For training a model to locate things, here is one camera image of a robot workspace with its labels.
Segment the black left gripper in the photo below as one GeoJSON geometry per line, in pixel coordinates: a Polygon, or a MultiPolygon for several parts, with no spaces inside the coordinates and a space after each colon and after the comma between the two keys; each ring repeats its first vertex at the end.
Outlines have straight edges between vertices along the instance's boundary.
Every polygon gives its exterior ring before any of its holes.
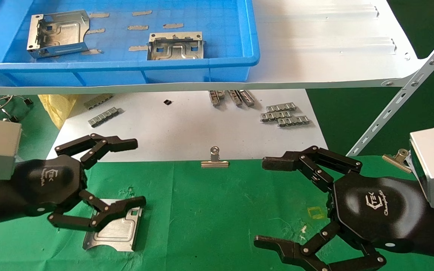
{"type": "Polygon", "coordinates": [[[108,152],[138,148],[136,139],[90,134],[55,147],[57,158],[17,163],[9,180],[0,180],[0,223],[38,217],[47,213],[56,228],[99,232],[113,220],[124,218],[129,210],[146,205],[144,196],[104,203],[86,189],[85,170],[92,168],[108,152]],[[72,158],[84,154],[80,161],[72,158]],[[97,214],[92,218],[65,215],[80,201],[97,214]]]}

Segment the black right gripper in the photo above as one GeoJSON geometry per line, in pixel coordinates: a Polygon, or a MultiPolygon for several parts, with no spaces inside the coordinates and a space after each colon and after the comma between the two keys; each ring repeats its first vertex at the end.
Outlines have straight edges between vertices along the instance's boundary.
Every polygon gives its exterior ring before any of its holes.
{"type": "Polygon", "coordinates": [[[434,257],[434,208],[420,185],[395,177],[348,174],[333,184],[331,222],[304,245],[257,235],[257,248],[277,252],[282,263],[305,271],[377,271],[387,260],[375,248],[434,257]],[[339,235],[362,257],[325,263],[317,252],[339,235]]]}

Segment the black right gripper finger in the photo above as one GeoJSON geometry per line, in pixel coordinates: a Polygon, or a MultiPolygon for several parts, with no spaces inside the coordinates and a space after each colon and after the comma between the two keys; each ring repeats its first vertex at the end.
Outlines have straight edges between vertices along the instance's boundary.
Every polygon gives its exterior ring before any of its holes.
{"type": "Polygon", "coordinates": [[[322,192],[330,192],[334,179],[321,166],[346,175],[351,172],[360,173],[362,163],[318,146],[310,146],[303,151],[286,151],[282,157],[262,159],[264,170],[300,171],[322,192]]]}

